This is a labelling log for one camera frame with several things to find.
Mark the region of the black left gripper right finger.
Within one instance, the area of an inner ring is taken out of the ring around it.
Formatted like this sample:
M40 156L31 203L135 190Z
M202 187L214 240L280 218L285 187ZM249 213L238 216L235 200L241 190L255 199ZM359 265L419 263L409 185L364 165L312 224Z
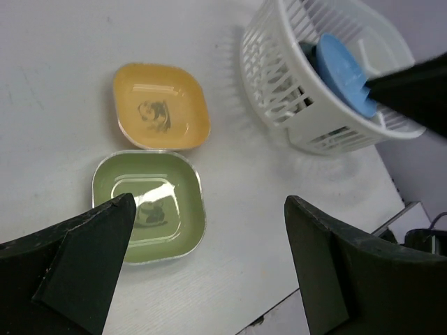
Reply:
M446 257L333 218L296 195L286 233L311 334L445 334Z

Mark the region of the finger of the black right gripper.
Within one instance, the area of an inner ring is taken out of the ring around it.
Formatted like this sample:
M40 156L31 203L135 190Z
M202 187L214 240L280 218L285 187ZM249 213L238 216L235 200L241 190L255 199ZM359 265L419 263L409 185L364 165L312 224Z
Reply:
M446 137L446 54L366 81L368 97Z

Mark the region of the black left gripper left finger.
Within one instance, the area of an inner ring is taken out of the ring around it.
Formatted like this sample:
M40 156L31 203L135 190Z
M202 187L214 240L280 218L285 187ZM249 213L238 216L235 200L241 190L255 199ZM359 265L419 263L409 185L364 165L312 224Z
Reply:
M2 334L102 334L136 214L121 194L1 244Z

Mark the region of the light blue round plate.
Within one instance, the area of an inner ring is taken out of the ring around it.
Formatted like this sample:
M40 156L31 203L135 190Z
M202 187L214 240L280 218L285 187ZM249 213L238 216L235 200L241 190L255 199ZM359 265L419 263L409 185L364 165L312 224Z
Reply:
M368 97L366 75L347 47L332 34L324 33L316 45L316 72L354 112L367 119L376 114L376 102Z

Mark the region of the dark red rimmed round plate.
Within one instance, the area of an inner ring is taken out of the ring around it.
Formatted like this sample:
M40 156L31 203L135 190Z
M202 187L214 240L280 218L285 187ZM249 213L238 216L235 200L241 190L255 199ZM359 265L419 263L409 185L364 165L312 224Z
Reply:
M299 46L313 68L317 66L316 44L300 41Z

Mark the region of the green square panda dish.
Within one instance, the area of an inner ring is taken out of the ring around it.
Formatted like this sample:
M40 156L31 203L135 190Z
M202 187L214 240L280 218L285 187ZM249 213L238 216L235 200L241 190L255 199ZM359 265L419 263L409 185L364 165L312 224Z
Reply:
M136 205L124 257L128 265L174 260L194 251L206 231L200 177L185 157L164 150L123 150L104 158L91 183L98 206L122 193Z

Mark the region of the yellow square panda dish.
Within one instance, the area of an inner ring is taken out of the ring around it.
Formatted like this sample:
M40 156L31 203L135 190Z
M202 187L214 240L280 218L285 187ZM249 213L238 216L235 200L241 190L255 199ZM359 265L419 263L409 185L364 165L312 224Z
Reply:
M141 149L189 150L209 137L203 89L179 67L125 64L116 71L112 90L119 128Z

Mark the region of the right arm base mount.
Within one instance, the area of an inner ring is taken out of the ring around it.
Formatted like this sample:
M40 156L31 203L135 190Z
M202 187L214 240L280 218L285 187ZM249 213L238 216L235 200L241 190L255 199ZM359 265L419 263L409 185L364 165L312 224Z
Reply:
M373 235L407 248L446 256L446 226L438 225L445 220L446 211L430 220L421 202L410 202Z

